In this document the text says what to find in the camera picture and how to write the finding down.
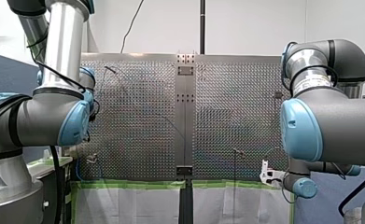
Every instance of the perforated metal panel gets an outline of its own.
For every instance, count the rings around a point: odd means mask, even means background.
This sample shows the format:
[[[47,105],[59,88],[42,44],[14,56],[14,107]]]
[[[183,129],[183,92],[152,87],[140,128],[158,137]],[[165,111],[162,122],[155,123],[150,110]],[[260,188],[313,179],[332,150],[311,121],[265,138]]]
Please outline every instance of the perforated metal panel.
[[[88,54],[82,64],[96,73],[101,104],[80,158],[83,178],[175,179],[175,55]],[[117,73],[105,70],[110,66]]]
[[[197,57],[194,178],[259,178],[266,152],[281,147],[279,111],[288,93],[279,62],[278,57]],[[285,96],[276,99],[280,91]],[[286,168],[279,149],[269,152],[269,160],[275,169]]]
[[[175,167],[180,165],[175,161],[192,157],[196,179],[258,179],[266,152],[281,147],[279,111],[288,93],[280,82],[279,61],[279,57],[196,56],[191,88],[186,85],[192,76],[177,75],[176,55],[84,55],[83,65],[96,71],[95,95],[102,108],[90,126],[91,141],[79,151],[83,159],[98,153],[99,163],[83,160],[82,177],[175,179]],[[106,65],[117,74],[105,73]],[[194,103],[176,106],[189,89],[195,90],[189,93]],[[284,97],[274,97],[277,92]],[[176,108],[186,112],[176,113]],[[193,118],[187,116],[189,111]],[[187,118],[193,119],[191,149],[184,136],[190,129],[179,127],[189,123]],[[181,134],[184,146],[175,146]],[[269,153],[269,161],[275,169],[286,168],[280,149]]]

